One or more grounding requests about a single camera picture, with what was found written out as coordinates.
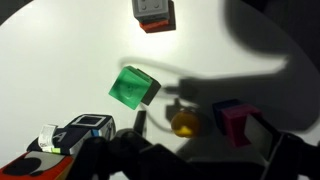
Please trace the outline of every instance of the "transparent green cube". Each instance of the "transparent green cube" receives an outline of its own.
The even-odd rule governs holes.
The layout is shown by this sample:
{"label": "transparent green cube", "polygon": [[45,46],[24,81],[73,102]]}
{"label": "transparent green cube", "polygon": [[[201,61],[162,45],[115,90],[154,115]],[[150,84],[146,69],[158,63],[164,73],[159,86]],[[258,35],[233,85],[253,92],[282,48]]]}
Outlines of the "transparent green cube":
{"label": "transparent green cube", "polygon": [[140,102],[149,105],[160,87],[156,80],[144,72],[127,66],[120,72],[109,95],[131,109],[136,109]]}

